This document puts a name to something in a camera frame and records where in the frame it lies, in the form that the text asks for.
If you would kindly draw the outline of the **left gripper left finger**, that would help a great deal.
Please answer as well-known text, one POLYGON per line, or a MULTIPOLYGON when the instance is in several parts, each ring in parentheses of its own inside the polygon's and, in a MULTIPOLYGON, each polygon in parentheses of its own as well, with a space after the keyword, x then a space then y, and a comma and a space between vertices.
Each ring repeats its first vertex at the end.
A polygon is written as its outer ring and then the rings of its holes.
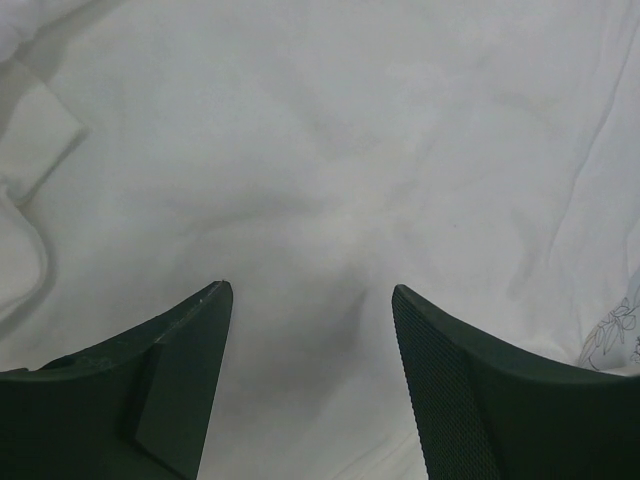
POLYGON ((2 477, 196 478, 232 304, 217 281, 97 345, 3 372, 2 477))

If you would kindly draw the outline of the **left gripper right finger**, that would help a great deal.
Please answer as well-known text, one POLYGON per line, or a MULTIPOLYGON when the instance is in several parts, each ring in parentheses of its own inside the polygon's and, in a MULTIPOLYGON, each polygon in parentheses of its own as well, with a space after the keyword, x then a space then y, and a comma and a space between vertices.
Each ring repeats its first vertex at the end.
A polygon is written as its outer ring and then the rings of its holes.
POLYGON ((397 286, 392 311, 432 479, 635 479, 639 380, 530 353, 397 286))

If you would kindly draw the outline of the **white t shirt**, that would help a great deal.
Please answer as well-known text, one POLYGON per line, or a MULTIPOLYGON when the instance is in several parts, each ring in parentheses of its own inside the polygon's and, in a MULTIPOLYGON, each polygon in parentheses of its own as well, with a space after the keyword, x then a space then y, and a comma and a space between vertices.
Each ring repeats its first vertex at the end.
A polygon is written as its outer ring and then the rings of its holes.
POLYGON ((635 1, 1 5, 1 366, 228 281, 203 479, 424 479, 395 285, 568 363, 638 267, 635 1))

